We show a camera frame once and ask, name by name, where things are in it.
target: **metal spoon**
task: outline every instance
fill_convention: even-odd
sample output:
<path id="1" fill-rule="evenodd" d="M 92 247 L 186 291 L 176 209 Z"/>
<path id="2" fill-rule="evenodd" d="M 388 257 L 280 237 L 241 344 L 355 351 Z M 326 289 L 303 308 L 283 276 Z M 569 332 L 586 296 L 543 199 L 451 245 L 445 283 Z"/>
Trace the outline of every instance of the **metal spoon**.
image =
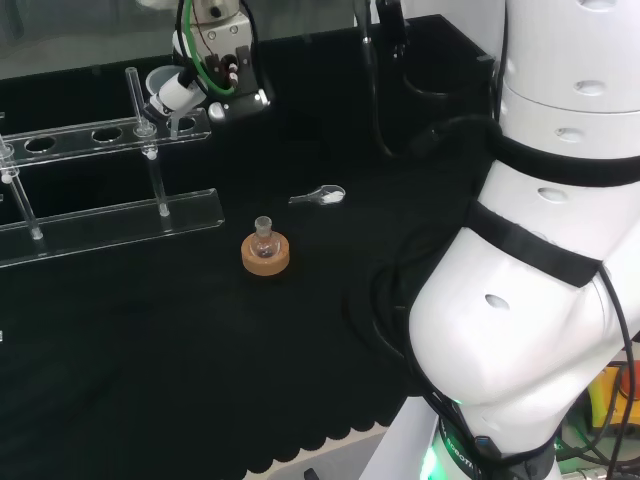
<path id="1" fill-rule="evenodd" d="M 341 203 L 347 192 L 338 185 L 322 185 L 317 190 L 299 197 L 291 197 L 289 205 L 295 203 L 316 203 L 318 205 L 333 205 Z"/>

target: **small glass bottle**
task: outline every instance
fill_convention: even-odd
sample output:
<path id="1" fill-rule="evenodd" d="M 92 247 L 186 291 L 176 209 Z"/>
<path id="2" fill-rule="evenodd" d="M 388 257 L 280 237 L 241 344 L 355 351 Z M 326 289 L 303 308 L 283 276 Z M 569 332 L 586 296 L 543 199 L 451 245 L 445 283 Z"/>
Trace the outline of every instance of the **small glass bottle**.
<path id="1" fill-rule="evenodd" d="M 280 234 L 271 230 L 269 217 L 256 219 L 256 233 L 251 239 L 251 253 L 260 258 L 271 258 L 280 252 Z"/>

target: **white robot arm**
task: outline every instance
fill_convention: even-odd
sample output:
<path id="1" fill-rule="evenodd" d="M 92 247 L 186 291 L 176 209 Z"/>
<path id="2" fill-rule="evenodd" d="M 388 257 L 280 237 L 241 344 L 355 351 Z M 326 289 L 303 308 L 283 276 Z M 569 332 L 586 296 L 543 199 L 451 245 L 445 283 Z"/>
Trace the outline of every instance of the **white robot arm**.
<path id="1" fill-rule="evenodd" d="M 269 104 L 252 55 L 256 39 L 246 4 L 243 12 L 239 0 L 137 1 L 156 10 L 177 5 L 172 44 L 175 63 L 184 67 L 152 95 L 149 117 L 166 121 L 209 99 L 210 119 L 223 121 Z"/>
<path id="2" fill-rule="evenodd" d="M 604 272 L 630 335 L 640 330 L 640 2 L 507 0 L 507 12 L 506 138 L 475 220 L 412 307 L 409 337 L 475 458 L 523 458 L 497 475 L 560 480 L 555 433 L 623 347 Z M 554 265 L 549 251 L 561 251 Z M 588 260 L 604 269 L 572 278 Z M 433 441 L 446 478 L 482 477 L 448 430 L 441 422 Z"/>

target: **black cloth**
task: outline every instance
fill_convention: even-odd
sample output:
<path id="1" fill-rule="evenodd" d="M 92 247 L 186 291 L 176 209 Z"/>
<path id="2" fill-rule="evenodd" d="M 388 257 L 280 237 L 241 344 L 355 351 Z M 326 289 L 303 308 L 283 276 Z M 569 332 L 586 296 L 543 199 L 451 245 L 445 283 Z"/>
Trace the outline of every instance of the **black cloth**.
<path id="1" fill-rule="evenodd" d="M 488 78 L 442 18 L 411 35 L 420 87 Z M 488 161 L 473 131 L 421 161 L 382 158 L 360 53 L 355 30 L 265 43 L 274 111 L 161 149 L 167 193 L 218 188 L 223 227 L 0 270 L 0 479 L 238 480 L 391 422 L 405 369 L 354 335 L 375 341 L 368 275 L 417 226 L 461 225 Z M 2 131 L 127 116 L 125 66 L 145 74 L 166 61 L 2 82 Z M 484 93 L 416 101 L 380 63 L 382 129 L 396 148 L 433 120 L 486 111 Z M 139 152 L 21 176 L 40 216 L 152 195 Z M 345 202 L 287 205 L 321 184 L 343 186 Z M 15 221 L 3 193 L 0 220 Z M 240 260 L 259 215 L 291 243 L 291 265 L 271 279 Z"/>

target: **green light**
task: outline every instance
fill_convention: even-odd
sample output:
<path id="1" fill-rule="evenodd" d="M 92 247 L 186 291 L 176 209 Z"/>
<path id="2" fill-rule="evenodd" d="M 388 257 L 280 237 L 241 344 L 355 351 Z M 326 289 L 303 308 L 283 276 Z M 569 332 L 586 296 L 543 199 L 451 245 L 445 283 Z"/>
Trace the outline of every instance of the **green light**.
<path id="1" fill-rule="evenodd" d="M 436 469 L 436 465 L 438 464 L 438 458 L 436 457 L 436 452 L 433 451 L 433 447 L 429 447 L 427 453 L 422 460 L 422 469 L 420 470 L 420 480 L 429 480 L 429 477 Z"/>

